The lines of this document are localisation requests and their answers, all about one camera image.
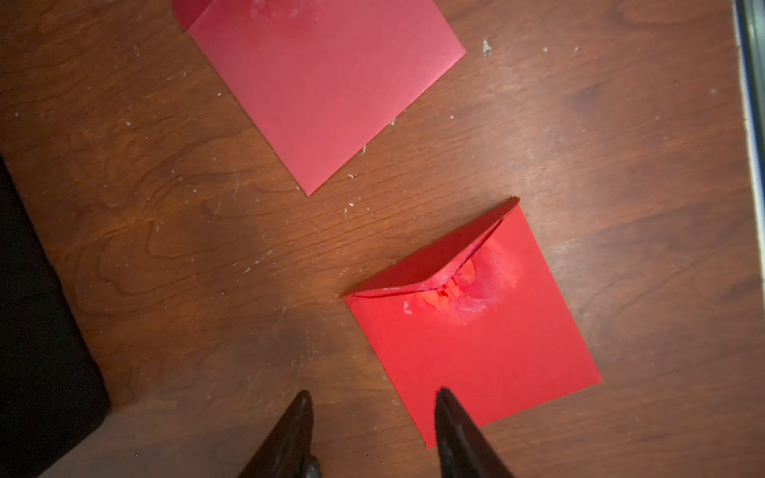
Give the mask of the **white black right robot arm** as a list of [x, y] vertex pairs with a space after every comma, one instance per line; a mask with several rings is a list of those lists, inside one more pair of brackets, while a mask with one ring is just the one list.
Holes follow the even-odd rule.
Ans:
[[38, 477], [111, 408], [8, 169], [1, 171], [1, 474]]

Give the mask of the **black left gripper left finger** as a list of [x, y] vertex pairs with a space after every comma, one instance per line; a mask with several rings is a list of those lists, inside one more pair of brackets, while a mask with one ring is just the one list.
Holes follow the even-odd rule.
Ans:
[[319, 460], [312, 454], [313, 400], [301, 390], [282, 414], [239, 478], [321, 478]]

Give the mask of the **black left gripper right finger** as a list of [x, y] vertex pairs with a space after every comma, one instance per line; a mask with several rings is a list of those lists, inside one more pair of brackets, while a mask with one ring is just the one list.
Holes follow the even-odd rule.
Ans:
[[443, 478], [513, 478], [449, 388], [435, 400], [436, 444]]

